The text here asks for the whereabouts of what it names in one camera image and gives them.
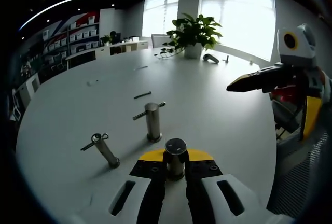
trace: table surface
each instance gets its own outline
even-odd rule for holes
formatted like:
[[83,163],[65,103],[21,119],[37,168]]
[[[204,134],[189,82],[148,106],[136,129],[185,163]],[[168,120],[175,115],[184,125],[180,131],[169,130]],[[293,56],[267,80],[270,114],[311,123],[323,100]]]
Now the table surface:
[[[22,119],[16,154],[32,192],[55,218],[79,212],[123,184],[140,155],[178,137],[189,149],[211,154],[224,174],[254,190],[266,206],[272,189],[276,141],[268,95],[227,92],[238,76],[257,65],[230,57],[218,65],[186,60],[182,54],[158,60],[145,49],[95,60],[46,81]],[[224,59],[225,55],[217,54]],[[152,94],[134,100],[134,96]],[[160,109],[163,138],[145,141],[145,118],[132,117],[148,102]],[[121,165],[109,170],[96,148],[80,149],[93,133],[106,141]],[[191,223],[186,182],[167,182],[159,223]]]
[[124,43],[110,44],[109,46],[101,46],[101,47],[98,47],[98,48],[86,49],[86,50],[83,50],[81,52],[77,52],[75,54],[69,55],[65,60],[66,61],[70,60],[71,58],[74,58],[74,57],[76,57],[78,55],[81,55],[81,54],[89,53],[91,51],[97,51],[97,50],[101,50],[101,49],[105,49],[105,48],[114,48],[114,47],[120,47],[120,46],[132,45],[132,44],[140,44],[140,43],[147,43],[147,41],[127,41],[127,42],[124,42]]

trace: window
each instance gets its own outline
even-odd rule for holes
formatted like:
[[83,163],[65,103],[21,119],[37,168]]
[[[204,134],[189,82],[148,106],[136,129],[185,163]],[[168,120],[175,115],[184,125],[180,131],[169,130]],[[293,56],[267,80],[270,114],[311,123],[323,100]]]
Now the window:
[[274,0],[201,0],[200,13],[223,27],[221,44],[270,61],[275,34]]
[[166,34],[174,30],[173,19],[177,19],[178,0],[145,0],[142,36]]

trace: box on shelf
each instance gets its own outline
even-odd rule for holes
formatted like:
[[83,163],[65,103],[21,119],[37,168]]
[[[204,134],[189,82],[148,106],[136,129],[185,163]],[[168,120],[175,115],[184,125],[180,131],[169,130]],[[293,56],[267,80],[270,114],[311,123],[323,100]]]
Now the box on shelf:
[[60,47],[60,40],[54,42],[54,47],[59,48]]
[[76,54],[76,47],[71,47],[71,54]]
[[91,33],[91,36],[95,36],[97,34],[97,29],[91,30],[90,33]]
[[61,58],[66,58],[67,57],[67,51],[61,52]]
[[75,41],[75,34],[72,34],[69,36],[70,42]]
[[99,44],[98,41],[93,41],[93,42],[92,42],[92,47],[93,47],[93,48],[98,48],[98,44]]
[[91,43],[86,43],[85,44],[85,49],[91,49]]
[[89,31],[84,31],[83,32],[83,38],[89,37]]
[[54,44],[50,44],[50,45],[48,46],[48,50],[51,51],[51,50],[53,50],[53,49],[54,49]]
[[49,33],[49,30],[43,31],[43,40],[44,41],[46,41],[48,39],[48,33]]
[[60,53],[58,53],[54,56],[54,62],[55,63],[61,62],[61,54]]
[[45,61],[48,63],[48,64],[53,64],[54,63],[54,56],[52,55],[48,55],[45,57]]
[[70,25],[70,29],[71,29],[71,30],[74,29],[74,28],[76,28],[76,22],[73,22],[73,23],[71,23],[71,25]]
[[61,46],[64,46],[67,44],[67,38],[61,39]]
[[94,16],[89,16],[89,24],[94,24]]
[[82,33],[77,33],[76,34],[76,40],[82,39]]

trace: metal cylinder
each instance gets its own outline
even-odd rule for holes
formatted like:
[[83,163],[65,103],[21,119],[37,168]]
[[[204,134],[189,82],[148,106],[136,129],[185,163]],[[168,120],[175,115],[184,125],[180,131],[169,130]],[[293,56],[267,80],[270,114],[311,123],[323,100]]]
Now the metal cylinder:
[[100,139],[99,141],[95,142],[95,147],[99,150],[99,152],[104,156],[104,158],[108,161],[108,164],[111,168],[117,168],[120,165],[120,160],[116,158],[105,141]]
[[159,123],[159,104],[147,103],[144,108],[147,124],[147,139],[151,142],[158,142],[162,137]]
[[187,151],[187,144],[180,138],[173,138],[166,142],[167,152],[167,178],[180,180],[185,175],[184,153]]

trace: metal peg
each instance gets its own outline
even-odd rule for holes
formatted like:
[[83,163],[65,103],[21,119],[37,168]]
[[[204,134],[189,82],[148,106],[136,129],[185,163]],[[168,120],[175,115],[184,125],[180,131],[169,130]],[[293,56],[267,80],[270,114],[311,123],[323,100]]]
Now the metal peg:
[[185,175],[184,153],[187,151],[187,144],[180,138],[173,138],[166,142],[167,152],[167,178],[180,180]]
[[159,108],[166,106],[166,102],[160,104],[157,103],[147,103],[144,108],[145,111],[141,114],[138,114],[133,118],[133,120],[139,119],[142,116],[146,116],[147,124],[147,139],[151,142],[158,142],[162,138],[160,132],[160,123],[159,123]]
[[105,143],[105,139],[108,139],[108,137],[109,136],[107,133],[104,133],[103,135],[101,135],[100,133],[95,133],[91,137],[92,142],[83,147],[81,150],[84,151],[92,146],[95,146],[104,156],[104,158],[108,161],[109,166],[111,168],[117,168],[120,165],[120,160],[113,155],[113,153]]
[[[159,107],[163,107],[163,106],[166,106],[166,102],[162,102],[162,103],[159,104]],[[135,117],[133,117],[133,120],[138,120],[139,118],[142,118],[145,115],[146,115],[146,111],[144,111],[141,114],[138,114]]]

